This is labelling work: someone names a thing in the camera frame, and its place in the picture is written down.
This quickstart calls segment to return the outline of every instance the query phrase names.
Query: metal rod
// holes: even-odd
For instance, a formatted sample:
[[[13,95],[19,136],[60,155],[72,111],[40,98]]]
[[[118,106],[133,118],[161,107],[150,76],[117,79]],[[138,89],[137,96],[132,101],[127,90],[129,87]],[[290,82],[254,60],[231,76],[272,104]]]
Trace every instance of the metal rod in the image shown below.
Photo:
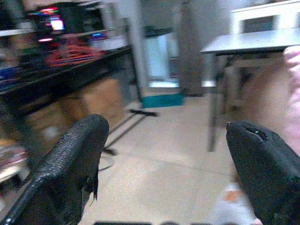
[[[140,90],[140,86],[139,86],[139,80],[138,80],[136,67],[135,67],[135,56],[134,56],[134,53],[133,53],[133,48],[131,48],[131,51],[129,53],[129,57],[130,57],[130,61],[131,61],[132,69],[133,69],[133,74],[134,74],[134,82],[135,82],[137,98],[138,98],[139,102],[141,103],[141,102],[143,102],[143,98],[142,98],[142,94],[141,94],[141,90]]]
[[[121,139],[125,134],[127,134],[131,129],[133,129],[139,122],[141,122],[143,119],[145,119],[147,115],[142,116],[140,119],[138,119],[134,124],[132,124],[130,127],[128,127],[122,134],[120,134],[118,137],[116,137],[112,142],[110,142],[107,146],[105,146],[105,149],[108,149],[113,144],[115,144],[119,139]]]
[[[148,112],[148,111],[143,111],[143,110],[129,109],[129,112],[139,114],[139,115],[146,115],[146,116],[154,116],[154,117],[159,116],[159,114],[157,112]]]
[[[213,63],[215,66],[212,68],[213,79],[215,80],[216,86],[213,88],[213,92],[211,94],[210,99],[210,130],[209,130],[209,146],[208,151],[213,152],[215,150],[216,144],[216,131],[217,131],[217,106],[218,106],[218,81],[217,81],[217,64],[218,57],[216,55],[213,56]]]
[[[91,34],[97,34],[101,32],[107,32],[107,31],[113,31],[113,30],[120,30],[120,29],[125,29],[126,27],[116,27],[116,28],[110,28],[110,29],[105,29],[105,30],[95,30],[95,31],[90,31],[90,32],[85,32],[85,33],[79,33],[79,34],[72,34],[72,37],[83,37]],[[66,39],[68,35],[62,35],[60,38]]]
[[[0,30],[0,37],[27,34],[34,32],[33,29],[14,29],[14,30]]]
[[[131,114],[127,119],[125,119],[124,121],[122,121],[118,126],[116,126],[114,129],[112,129],[109,134],[111,134],[112,132],[116,131],[118,128],[120,128],[121,126],[123,126],[127,121],[129,121],[132,117],[134,117],[136,114]]]

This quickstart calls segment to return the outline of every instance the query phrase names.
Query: beige floor tile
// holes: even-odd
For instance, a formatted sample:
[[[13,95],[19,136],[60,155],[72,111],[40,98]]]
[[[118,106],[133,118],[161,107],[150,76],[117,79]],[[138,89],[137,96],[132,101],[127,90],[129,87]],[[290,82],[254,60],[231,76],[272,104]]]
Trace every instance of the beige floor tile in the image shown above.
[[[201,168],[211,172],[228,175],[233,173],[234,164],[227,146],[225,128],[217,129],[215,151],[205,151]]]
[[[137,145],[138,155],[184,166],[201,168],[207,132],[184,124],[165,123]]]
[[[155,111],[160,114],[158,121],[160,122],[182,122],[193,123],[195,125],[208,125],[209,107],[207,105],[208,98],[187,97],[185,104],[182,106],[148,108],[147,111]]]
[[[216,199],[231,181],[230,176],[203,172],[198,183],[197,196],[190,203],[190,211],[186,215],[187,224],[208,222]]]
[[[129,159],[128,155],[125,154],[118,154],[116,156],[110,156],[108,154],[103,153],[100,159],[100,164],[99,164],[99,170],[106,168],[107,166],[110,166],[113,164],[113,166],[99,171],[98,173],[98,180],[99,180],[99,185],[98,189],[101,191],[105,186],[108,185],[108,183],[113,179],[113,177],[123,169],[125,163]]]
[[[90,207],[90,201],[87,203],[80,224],[97,220],[186,224],[184,215],[201,174],[199,170],[131,157],[99,192],[98,201]]]
[[[107,139],[106,145],[109,145],[118,135],[120,135],[126,128],[138,120],[141,116],[136,116],[134,119],[125,124],[118,131],[114,132]],[[121,139],[119,139],[111,148],[120,153],[131,153],[136,151],[136,146],[143,141],[144,137],[154,129],[149,123],[149,118],[142,120],[137,126],[127,132]]]

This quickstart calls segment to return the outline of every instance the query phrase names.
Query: blue item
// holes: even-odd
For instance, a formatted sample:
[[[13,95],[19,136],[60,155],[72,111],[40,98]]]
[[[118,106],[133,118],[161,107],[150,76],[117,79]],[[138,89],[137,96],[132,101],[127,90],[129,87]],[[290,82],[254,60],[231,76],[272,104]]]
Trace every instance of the blue item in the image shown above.
[[[142,100],[143,108],[168,107],[183,104],[184,97],[182,94],[148,96]]]
[[[10,86],[17,82],[15,74],[18,69],[18,67],[8,67],[0,70],[0,88]]]

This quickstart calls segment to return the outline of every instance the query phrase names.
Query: floor mat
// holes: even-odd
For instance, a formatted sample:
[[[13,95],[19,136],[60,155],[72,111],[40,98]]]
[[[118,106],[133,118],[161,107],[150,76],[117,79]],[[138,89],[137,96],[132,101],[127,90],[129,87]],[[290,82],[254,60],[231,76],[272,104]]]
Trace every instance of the floor mat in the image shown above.
[[[182,94],[148,96],[142,100],[143,108],[168,107],[183,104],[184,97]]]

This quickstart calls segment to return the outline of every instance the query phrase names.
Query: cardboard box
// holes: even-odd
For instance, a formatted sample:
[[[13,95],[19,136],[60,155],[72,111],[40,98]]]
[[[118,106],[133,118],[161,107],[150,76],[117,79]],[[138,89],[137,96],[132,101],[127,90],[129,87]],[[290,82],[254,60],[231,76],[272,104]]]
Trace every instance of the cardboard box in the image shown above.
[[[42,150],[39,155],[47,154],[71,126],[66,112],[61,107],[61,102],[53,103],[27,117],[37,142],[41,143]]]
[[[90,114],[99,114],[107,119],[111,129],[125,116],[119,83],[115,79],[104,79],[88,85],[64,97],[62,102],[73,122]]]

